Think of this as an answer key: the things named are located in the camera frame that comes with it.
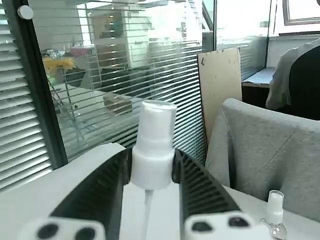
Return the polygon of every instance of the white spray pump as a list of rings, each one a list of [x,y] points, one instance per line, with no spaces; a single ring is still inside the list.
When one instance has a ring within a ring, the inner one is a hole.
[[[141,240],[147,237],[154,190],[172,182],[175,150],[172,147],[177,106],[156,100],[142,102],[135,146],[132,148],[131,182],[145,189],[145,214]]]

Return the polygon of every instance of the glass wall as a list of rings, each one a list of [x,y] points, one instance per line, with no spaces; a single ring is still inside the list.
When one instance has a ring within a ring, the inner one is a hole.
[[[271,0],[217,0],[216,48],[240,47],[241,78],[266,67]]]
[[[29,5],[69,160],[103,143],[132,146],[144,99],[177,105],[174,146],[203,160],[202,1]]]

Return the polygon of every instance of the cardboard box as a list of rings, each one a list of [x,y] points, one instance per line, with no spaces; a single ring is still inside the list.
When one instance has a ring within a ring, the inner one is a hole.
[[[103,95],[105,107],[115,114],[126,114],[132,112],[132,102],[123,96],[106,93]]]

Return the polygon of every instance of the wall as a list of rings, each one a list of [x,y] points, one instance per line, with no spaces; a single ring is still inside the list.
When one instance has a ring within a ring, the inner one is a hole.
[[[276,36],[271,37],[268,47],[267,67],[276,67],[281,55],[289,49],[297,48],[302,44],[312,42],[320,35]]]
[[[40,50],[69,48],[69,42],[82,43],[77,5],[63,0],[29,0]]]

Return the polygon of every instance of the white desk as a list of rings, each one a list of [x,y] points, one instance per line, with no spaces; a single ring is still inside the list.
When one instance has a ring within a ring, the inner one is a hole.
[[[47,217],[85,176],[124,148],[115,143],[97,146],[68,165],[22,187],[0,193],[0,239],[15,240],[28,221]],[[244,212],[259,221],[266,202],[227,188]],[[147,240],[180,239],[179,185],[172,183],[153,195]],[[144,217],[144,190],[133,184],[124,187],[120,240],[139,240]],[[288,240],[318,240],[320,223],[285,211]]]

